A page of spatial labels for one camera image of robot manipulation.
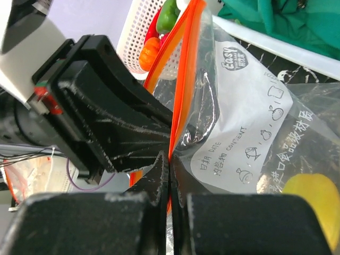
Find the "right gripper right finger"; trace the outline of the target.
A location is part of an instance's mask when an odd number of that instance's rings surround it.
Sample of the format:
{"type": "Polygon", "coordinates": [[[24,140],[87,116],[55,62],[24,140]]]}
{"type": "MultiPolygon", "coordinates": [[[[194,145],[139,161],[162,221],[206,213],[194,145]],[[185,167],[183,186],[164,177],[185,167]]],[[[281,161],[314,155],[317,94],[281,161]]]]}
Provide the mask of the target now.
{"type": "Polygon", "coordinates": [[[199,183],[185,168],[181,159],[174,155],[169,164],[174,253],[191,254],[188,208],[186,198],[189,193],[203,192],[199,183]]]}

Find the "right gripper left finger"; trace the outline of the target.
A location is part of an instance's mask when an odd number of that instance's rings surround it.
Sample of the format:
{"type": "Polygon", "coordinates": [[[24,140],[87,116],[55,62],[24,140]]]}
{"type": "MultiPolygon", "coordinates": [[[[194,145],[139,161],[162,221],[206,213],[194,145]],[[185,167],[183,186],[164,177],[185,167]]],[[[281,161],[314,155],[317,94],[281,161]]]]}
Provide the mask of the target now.
{"type": "Polygon", "coordinates": [[[135,202],[128,217],[137,245],[134,254],[166,253],[168,180],[167,155],[160,151],[151,169],[128,190],[135,202]]]}

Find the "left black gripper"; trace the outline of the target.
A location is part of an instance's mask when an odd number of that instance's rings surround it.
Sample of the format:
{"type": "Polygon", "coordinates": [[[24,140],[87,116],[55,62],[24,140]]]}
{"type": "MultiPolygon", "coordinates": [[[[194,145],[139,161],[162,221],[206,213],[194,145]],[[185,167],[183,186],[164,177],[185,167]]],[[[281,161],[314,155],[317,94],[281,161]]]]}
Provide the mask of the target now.
{"type": "Polygon", "coordinates": [[[128,71],[104,35],[67,39],[32,75],[48,109],[38,117],[88,184],[104,170],[129,172],[166,152],[172,112],[128,71]]]}

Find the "orange fake pumpkin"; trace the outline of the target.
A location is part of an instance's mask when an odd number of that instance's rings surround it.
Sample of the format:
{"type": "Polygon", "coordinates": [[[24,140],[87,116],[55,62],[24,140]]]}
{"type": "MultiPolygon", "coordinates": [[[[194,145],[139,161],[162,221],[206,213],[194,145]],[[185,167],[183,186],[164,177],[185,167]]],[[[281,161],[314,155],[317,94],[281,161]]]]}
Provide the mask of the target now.
{"type": "Polygon", "coordinates": [[[160,39],[156,37],[150,38],[144,45],[139,56],[139,65],[144,71],[150,71],[159,51],[160,39]]]}

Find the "red fake chili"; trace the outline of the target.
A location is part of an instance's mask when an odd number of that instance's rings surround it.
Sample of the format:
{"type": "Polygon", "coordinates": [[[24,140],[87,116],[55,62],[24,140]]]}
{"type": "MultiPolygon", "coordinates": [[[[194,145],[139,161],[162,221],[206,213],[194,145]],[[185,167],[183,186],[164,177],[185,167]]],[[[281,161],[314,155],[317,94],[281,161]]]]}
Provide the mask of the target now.
{"type": "Polygon", "coordinates": [[[146,42],[152,38],[152,37],[157,37],[159,36],[159,33],[157,32],[156,30],[156,24],[157,24],[157,20],[158,20],[158,17],[160,15],[160,12],[161,12],[161,8],[158,10],[158,12],[156,13],[156,15],[154,16],[149,28],[148,28],[148,31],[146,33],[146,36],[145,36],[145,40],[144,40],[144,44],[146,44],[146,42]]]}

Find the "clear zip top bag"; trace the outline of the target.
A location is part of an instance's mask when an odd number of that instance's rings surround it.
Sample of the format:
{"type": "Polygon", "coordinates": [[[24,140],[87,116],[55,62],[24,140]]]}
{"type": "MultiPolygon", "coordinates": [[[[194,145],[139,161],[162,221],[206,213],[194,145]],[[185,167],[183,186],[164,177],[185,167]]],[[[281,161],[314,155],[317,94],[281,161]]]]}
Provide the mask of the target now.
{"type": "Polygon", "coordinates": [[[174,114],[170,162],[203,185],[186,198],[192,254],[339,254],[312,207],[282,192],[316,173],[339,191],[339,85],[294,95],[204,1],[181,8],[165,43],[144,85],[174,114]]]}

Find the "green fake pepper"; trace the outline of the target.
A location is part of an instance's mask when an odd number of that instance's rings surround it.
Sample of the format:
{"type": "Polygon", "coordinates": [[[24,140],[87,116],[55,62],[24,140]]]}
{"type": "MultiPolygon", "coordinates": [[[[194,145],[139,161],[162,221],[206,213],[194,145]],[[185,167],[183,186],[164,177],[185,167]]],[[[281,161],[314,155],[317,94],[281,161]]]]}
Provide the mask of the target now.
{"type": "Polygon", "coordinates": [[[156,23],[156,31],[159,34],[169,33],[176,24],[180,10],[177,7],[176,0],[166,0],[160,10],[156,23]]]}

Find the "yellow fake fruit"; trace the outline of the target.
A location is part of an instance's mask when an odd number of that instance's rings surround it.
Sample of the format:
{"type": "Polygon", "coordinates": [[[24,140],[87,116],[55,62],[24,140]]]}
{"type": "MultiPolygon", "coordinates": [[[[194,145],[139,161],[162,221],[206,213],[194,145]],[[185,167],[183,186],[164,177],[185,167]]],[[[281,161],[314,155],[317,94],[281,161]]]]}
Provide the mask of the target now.
{"type": "Polygon", "coordinates": [[[339,244],[339,191],[323,174],[297,174],[282,190],[284,194],[302,197],[314,210],[328,245],[335,251],[339,244]]]}

